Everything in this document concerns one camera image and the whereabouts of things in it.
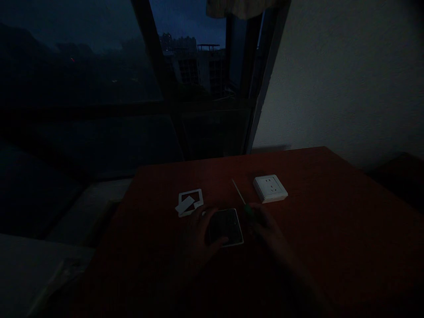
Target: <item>wooden table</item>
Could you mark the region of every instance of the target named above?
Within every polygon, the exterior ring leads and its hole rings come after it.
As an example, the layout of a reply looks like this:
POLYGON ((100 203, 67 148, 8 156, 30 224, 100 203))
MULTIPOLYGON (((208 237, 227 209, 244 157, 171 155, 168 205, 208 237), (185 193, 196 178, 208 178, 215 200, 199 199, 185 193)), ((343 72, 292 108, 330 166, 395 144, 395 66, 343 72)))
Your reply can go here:
POLYGON ((178 194, 197 188, 205 203, 237 209, 245 243, 221 249, 181 307, 188 315, 284 311, 284 280, 249 232, 231 182, 258 202, 252 182, 267 174, 289 194, 267 208, 338 313, 395 314, 416 295, 424 278, 422 215, 319 147, 141 167, 85 273, 74 314, 122 315, 136 293, 142 306, 187 222, 174 210, 178 194))

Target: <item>green screwdriver handle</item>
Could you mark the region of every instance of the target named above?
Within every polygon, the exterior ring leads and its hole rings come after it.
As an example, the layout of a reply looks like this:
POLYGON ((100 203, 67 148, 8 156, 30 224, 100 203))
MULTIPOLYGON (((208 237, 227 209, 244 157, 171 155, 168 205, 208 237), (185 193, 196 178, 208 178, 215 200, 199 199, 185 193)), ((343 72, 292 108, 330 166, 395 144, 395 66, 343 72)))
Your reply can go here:
POLYGON ((250 207, 250 205, 246 204, 244 206, 244 212, 246 212, 247 217, 249 218, 249 221, 256 223, 256 216, 255 216, 255 213, 253 212, 252 208, 250 207))

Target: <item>glass pane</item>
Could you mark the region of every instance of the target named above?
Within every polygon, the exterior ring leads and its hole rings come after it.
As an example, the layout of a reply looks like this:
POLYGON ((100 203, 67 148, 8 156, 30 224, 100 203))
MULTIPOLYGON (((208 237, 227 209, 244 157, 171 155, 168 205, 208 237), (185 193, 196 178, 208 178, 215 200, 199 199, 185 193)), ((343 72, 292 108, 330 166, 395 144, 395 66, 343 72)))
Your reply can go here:
POLYGON ((162 99, 130 0, 2 1, 0 37, 11 105, 162 99))
POLYGON ((0 156, 0 233, 37 238, 82 188, 2 140, 0 156))
POLYGON ((231 56, 229 80, 237 89, 242 80, 244 44, 246 42, 247 21, 233 17, 231 28, 231 56))
POLYGON ((49 123, 36 130, 97 178, 130 176, 140 165, 182 161, 168 115, 49 123))
POLYGON ((183 114, 192 159, 240 155, 249 115, 249 109, 183 114))
POLYGON ((169 75, 180 101, 230 96, 225 85, 226 19, 206 15, 206 1, 150 0, 169 75))

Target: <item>screwdriver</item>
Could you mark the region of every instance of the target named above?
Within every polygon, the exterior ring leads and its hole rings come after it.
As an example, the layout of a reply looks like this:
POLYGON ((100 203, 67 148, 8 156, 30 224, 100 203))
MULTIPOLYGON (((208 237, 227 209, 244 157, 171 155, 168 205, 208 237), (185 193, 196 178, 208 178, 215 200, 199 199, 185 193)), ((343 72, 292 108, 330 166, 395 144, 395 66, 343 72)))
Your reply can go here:
POLYGON ((249 217, 249 219, 250 219, 252 222, 256 222, 255 213, 253 212, 253 210, 252 210, 252 208, 250 207, 250 205, 246 204, 246 202, 244 201, 244 199, 243 199, 243 197, 242 197, 242 194, 241 194, 241 193, 240 193, 240 191, 238 190, 237 185, 236 185, 236 183, 234 182, 234 180, 233 180, 233 179, 231 179, 231 180, 233 181, 234 186, 235 186, 235 189, 237 190, 237 192, 238 192, 238 194, 239 194, 240 198, 241 198, 241 199, 242 199, 242 201, 243 201, 243 204, 244 204, 244 212, 246 212, 247 216, 249 217))

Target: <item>hand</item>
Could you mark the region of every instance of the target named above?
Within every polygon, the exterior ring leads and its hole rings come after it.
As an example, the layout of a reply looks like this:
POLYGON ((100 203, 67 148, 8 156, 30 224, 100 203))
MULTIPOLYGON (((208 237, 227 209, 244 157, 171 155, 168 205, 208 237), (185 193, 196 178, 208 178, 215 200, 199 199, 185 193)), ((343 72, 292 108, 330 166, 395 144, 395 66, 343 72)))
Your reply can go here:
POLYGON ((259 223, 253 224, 253 229, 265 241, 275 258, 282 263, 291 263, 293 260, 292 251, 283 236, 278 224, 266 207, 258 203, 250 203, 250 207, 264 221, 264 226, 259 223))
POLYGON ((203 266, 215 255, 221 246, 228 241, 227 237, 212 242, 207 246, 204 239, 209 221, 218 208, 198 207, 190 216, 189 225, 185 231, 175 256, 175 267, 186 275, 186 279, 195 276, 203 266))

